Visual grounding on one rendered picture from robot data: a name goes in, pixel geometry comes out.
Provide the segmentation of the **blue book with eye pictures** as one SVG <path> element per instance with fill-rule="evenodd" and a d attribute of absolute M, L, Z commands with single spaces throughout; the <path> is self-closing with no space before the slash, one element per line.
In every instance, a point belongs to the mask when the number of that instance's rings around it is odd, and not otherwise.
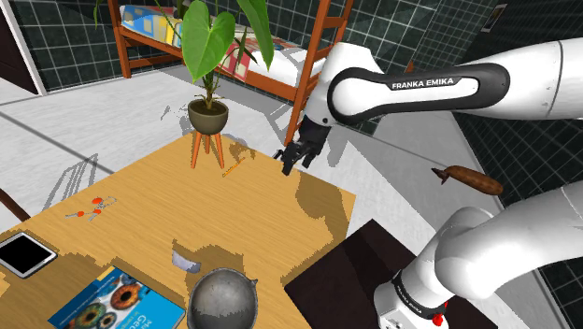
<path fill-rule="evenodd" d="M 55 329 L 177 329 L 184 308 L 111 266 L 49 318 Z"/>

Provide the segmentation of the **grey metal pot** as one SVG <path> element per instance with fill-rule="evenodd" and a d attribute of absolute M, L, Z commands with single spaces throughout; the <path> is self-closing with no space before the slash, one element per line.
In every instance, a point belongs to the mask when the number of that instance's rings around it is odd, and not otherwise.
<path fill-rule="evenodd" d="M 187 309 L 189 329 L 252 329 L 258 316 L 257 279 L 221 267 L 194 286 Z"/>

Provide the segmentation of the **dark door with white frame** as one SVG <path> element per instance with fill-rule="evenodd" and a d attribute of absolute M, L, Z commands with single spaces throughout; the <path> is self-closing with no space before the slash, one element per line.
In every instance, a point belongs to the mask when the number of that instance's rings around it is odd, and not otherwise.
<path fill-rule="evenodd" d="M 20 94 L 47 94 L 8 0 L 0 0 L 0 79 L 20 88 Z"/>

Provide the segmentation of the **orange wooden bunk bed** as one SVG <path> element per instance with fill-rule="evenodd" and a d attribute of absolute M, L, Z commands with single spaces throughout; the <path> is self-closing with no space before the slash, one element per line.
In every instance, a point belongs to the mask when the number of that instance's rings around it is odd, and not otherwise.
<path fill-rule="evenodd" d="M 132 76 L 133 68 L 172 62 L 183 59 L 181 49 L 182 21 L 173 19 L 170 7 L 138 6 L 135 11 L 130 6 L 122 7 L 118 0 L 96 0 L 100 6 L 108 2 L 117 51 L 120 57 L 121 72 L 125 78 Z M 320 71 L 331 50 L 331 46 L 319 47 L 321 34 L 325 29 L 337 28 L 338 42 L 348 24 L 348 14 L 340 17 L 329 16 L 331 0 L 322 0 L 312 31 L 317 38 L 309 42 L 306 50 L 298 48 L 285 40 L 271 36 L 273 46 L 282 50 L 272 51 L 272 61 L 266 64 L 262 49 L 267 39 L 264 35 L 249 33 L 243 65 L 247 68 L 244 76 L 239 75 L 231 66 L 218 62 L 215 71 L 226 77 L 239 79 L 293 102 L 286 142 L 290 142 L 301 126 L 300 114 L 306 101 L 316 87 Z"/>

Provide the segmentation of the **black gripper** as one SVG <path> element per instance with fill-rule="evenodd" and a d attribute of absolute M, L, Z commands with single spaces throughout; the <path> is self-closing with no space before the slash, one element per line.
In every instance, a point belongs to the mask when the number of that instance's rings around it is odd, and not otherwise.
<path fill-rule="evenodd" d="M 298 130 L 299 139 L 297 143 L 300 145 L 288 145 L 284 150 L 278 150 L 273 156 L 274 159 L 280 160 L 283 163 L 282 173 L 288 176 L 294 164 L 301 156 L 301 150 L 307 150 L 302 166 L 309 168 L 311 162 L 315 157 L 321 153 L 324 143 L 331 131 L 331 126 L 320 125 L 313 122 L 307 116 L 304 116 Z"/>

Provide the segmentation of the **black tablet with white frame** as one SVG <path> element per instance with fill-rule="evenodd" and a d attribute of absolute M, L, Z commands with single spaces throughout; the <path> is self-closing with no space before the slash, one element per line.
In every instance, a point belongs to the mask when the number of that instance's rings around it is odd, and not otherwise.
<path fill-rule="evenodd" d="M 57 253 L 24 232 L 0 242 L 0 265 L 27 279 L 57 258 Z"/>

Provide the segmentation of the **keys with orange caps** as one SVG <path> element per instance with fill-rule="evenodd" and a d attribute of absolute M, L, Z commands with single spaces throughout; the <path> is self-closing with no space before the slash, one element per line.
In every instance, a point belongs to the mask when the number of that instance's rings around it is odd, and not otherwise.
<path fill-rule="evenodd" d="M 67 214 L 64 217 L 66 219 L 72 218 L 82 218 L 86 217 L 89 222 L 91 222 L 95 217 L 100 215 L 106 207 L 109 207 L 117 202 L 117 199 L 113 196 L 108 196 L 106 198 L 95 197 L 92 200 L 92 210 L 88 211 L 76 211 L 71 214 Z"/>

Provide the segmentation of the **wooden table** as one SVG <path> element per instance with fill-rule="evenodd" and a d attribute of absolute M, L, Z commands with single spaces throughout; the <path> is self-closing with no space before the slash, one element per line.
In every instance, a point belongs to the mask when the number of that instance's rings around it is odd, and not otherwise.
<path fill-rule="evenodd" d="M 254 329 L 309 329 L 285 285 L 344 240 L 354 195 L 301 171 L 285 176 L 279 161 L 229 139 L 222 161 L 201 153 L 192 164 L 183 136 L 23 222 L 57 258 L 28 279 L 0 267 L 0 329 L 51 329 L 49 318 L 111 266 L 186 306 L 198 276 L 174 266 L 172 250 L 203 272 L 257 279 Z M 108 196 L 117 202 L 91 222 L 64 217 Z"/>

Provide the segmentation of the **potted plant on orange stand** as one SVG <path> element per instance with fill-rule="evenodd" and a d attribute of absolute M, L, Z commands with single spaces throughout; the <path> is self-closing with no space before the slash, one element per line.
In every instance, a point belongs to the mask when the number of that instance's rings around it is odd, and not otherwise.
<path fill-rule="evenodd" d="M 224 165 L 220 132 L 228 121 L 229 108 L 214 94 L 219 87 L 215 70 L 222 70 L 231 55 L 235 65 L 244 55 L 251 55 L 246 50 L 247 38 L 235 37 L 235 16 L 228 11 L 211 16 L 202 0 L 177 0 L 175 19 L 161 5 L 130 12 L 119 0 L 96 0 L 94 14 L 103 2 L 108 5 L 125 78 L 132 76 L 133 68 L 181 59 L 192 80 L 203 82 L 205 92 L 188 104 L 195 131 L 192 164 L 196 164 L 201 141 L 210 150 L 210 140 L 215 139 L 220 165 Z"/>

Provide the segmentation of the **dark robot stand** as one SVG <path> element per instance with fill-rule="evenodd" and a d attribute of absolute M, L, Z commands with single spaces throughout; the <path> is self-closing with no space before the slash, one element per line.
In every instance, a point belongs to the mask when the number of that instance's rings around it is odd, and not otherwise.
<path fill-rule="evenodd" d="M 469 301 L 430 306 L 428 319 L 401 303 L 391 279 L 414 274 L 414 254 L 370 220 L 285 286 L 312 329 L 498 329 Z"/>

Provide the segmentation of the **small grey cup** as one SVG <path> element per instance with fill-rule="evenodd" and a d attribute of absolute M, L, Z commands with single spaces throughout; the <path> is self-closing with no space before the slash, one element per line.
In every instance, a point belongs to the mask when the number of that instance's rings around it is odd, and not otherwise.
<path fill-rule="evenodd" d="M 177 251 L 172 250 L 172 264 L 181 270 L 184 270 L 189 273 L 199 273 L 201 270 L 201 264 L 192 260 L 189 260 L 182 255 L 180 255 Z"/>

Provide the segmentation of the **brown oblong object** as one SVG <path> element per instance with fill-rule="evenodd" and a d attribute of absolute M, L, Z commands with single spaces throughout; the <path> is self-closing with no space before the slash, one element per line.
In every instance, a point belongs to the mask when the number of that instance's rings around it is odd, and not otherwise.
<path fill-rule="evenodd" d="M 444 184 L 449 178 L 454 178 L 487 195 L 499 195 L 504 190 L 503 185 L 496 179 L 464 166 L 451 165 L 443 170 L 432 168 L 432 171 L 441 179 L 441 184 Z"/>

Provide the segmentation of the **yellow pencil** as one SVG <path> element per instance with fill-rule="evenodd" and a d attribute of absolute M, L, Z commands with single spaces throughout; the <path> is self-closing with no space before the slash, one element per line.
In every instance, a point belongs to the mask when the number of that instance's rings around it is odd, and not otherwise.
<path fill-rule="evenodd" d="M 233 164 L 231 167 L 229 167 L 223 174 L 222 177 L 226 178 L 235 168 L 237 168 L 239 165 L 241 165 L 244 161 L 246 160 L 246 157 L 242 157 L 238 162 L 236 162 L 235 164 Z"/>

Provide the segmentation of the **wall picture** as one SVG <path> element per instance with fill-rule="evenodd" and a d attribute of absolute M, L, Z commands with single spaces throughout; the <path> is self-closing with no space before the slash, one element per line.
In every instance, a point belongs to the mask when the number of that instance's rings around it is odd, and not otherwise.
<path fill-rule="evenodd" d="M 484 25 L 480 29 L 480 32 L 481 33 L 489 33 L 491 31 L 491 29 L 493 28 L 493 26 L 495 25 L 495 23 L 499 20 L 499 18 L 501 17 L 503 12 L 505 11 L 506 7 L 507 7 L 507 4 L 496 5 L 494 7 L 494 9 L 492 10 L 490 16 L 486 19 Z"/>

